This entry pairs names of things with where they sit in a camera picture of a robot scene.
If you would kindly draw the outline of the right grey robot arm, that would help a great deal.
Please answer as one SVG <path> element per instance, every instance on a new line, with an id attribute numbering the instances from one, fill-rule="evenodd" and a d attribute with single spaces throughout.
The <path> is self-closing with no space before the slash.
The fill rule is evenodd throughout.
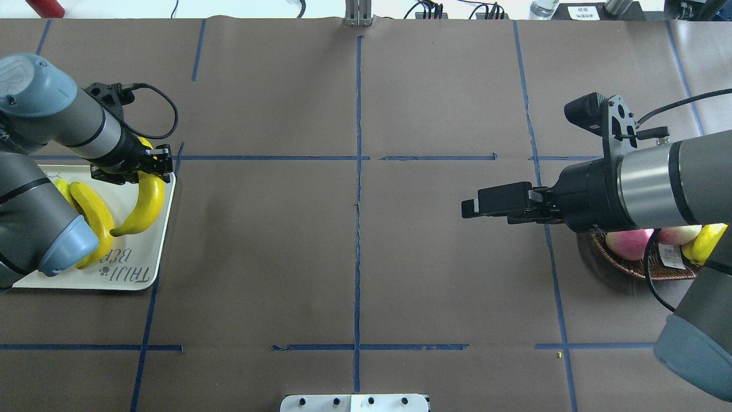
<path id="1" fill-rule="evenodd" d="M 730 224 L 730 131 L 565 168 L 552 187 L 528 181 L 462 201 L 465 219 L 565 224 L 577 233 Z M 730 402 L 730 231 L 725 231 L 654 344 L 677 376 Z"/>

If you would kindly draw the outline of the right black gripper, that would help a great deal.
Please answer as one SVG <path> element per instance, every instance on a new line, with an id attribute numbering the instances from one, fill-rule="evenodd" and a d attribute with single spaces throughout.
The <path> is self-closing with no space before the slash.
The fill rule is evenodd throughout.
<path id="1" fill-rule="evenodd" d="M 620 198 L 620 161 L 598 159 L 565 168 L 552 187 L 523 181 L 478 190 L 461 201 L 463 219 L 508 216 L 509 224 L 565 224 L 575 233 L 638 229 Z M 533 191 L 541 196 L 534 204 Z"/>

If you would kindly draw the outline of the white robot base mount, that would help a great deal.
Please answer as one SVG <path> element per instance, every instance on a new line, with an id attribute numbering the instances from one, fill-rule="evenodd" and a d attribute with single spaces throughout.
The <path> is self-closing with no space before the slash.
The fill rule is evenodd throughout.
<path id="1" fill-rule="evenodd" d="M 280 411 L 431 411 L 429 396 L 397 394 L 288 395 Z"/>

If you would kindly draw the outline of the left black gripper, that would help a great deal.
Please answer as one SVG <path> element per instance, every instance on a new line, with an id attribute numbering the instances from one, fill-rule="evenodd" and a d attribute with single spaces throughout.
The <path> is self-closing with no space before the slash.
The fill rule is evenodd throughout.
<path id="1" fill-rule="evenodd" d="M 115 185 L 138 184 L 141 167 L 146 174 L 158 177 L 166 184 L 170 183 L 173 173 L 172 147 L 169 144 L 154 147 L 142 137 L 123 134 L 109 154 L 90 162 L 90 176 Z"/>

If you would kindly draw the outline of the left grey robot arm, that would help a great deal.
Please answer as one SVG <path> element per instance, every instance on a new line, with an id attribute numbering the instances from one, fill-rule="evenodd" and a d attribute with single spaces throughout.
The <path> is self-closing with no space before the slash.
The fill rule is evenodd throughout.
<path id="1" fill-rule="evenodd" d="M 155 136 L 125 120 L 139 89 L 159 94 L 172 109 L 168 132 Z M 105 256 L 113 240 L 153 226 L 173 177 L 169 144 L 178 127 L 175 103 L 146 83 L 80 87 L 39 54 L 2 57 L 2 290 L 32 274 L 52 278 Z M 138 186 L 136 206 L 120 224 L 86 181 L 63 182 L 80 164 L 41 164 L 55 143 L 84 161 L 89 179 Z"/>

